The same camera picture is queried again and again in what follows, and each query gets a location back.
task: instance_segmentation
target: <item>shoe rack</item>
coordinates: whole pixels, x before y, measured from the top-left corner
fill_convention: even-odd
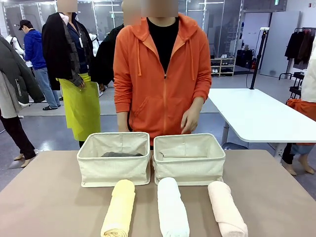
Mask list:
[[[235,71],[236,58],[214,58],[211,59],[212,76],[233,76]]]

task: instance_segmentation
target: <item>drawstring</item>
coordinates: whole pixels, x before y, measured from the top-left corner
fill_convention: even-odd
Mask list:
[[[191,53],[191,76],[192,76],[192,80],[195,80],[195,78],[194,78],[194,64],[193,64],[193,53],[192,53],[192,46],[191,46],[191,38],[189,39],[189,46],[190,46],[190,53]]]
[[[139,40],[137,41],[137,59],[138,59],[138,76],[141,76],[142,71],[140,69],[140,59],[139,59]]]

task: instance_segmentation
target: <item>dark gray puffer jacket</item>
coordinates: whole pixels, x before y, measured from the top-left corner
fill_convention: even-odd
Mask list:
[[[7,76],[13,85],[20,103],[28,104],[30,102],[29,95],[35,103],[45,100],[31,70],[2,36],[0,36],[0,71]]]

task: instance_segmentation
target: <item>storage basket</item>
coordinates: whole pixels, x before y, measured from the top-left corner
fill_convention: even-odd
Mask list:
[[[107,152],[142,154],[141,157],[101,157]],[[77,159],[82,187],[113,187],[121,179],[135,185],[150,181],[149,134],[143,132],[91,134]]]
[[[222,181],[226,154],[212,134],[161,136],[154,139],[155,183],[174,178],[179,186]]]

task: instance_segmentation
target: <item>door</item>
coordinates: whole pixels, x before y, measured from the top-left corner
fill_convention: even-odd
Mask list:
[[[287,72],[288,60],[285,57],[285,51],[291,35],[298,27],[299,17],[299,11],[272,14],[267,46],[260,70],[261,75],[278,78],[280,74]]]

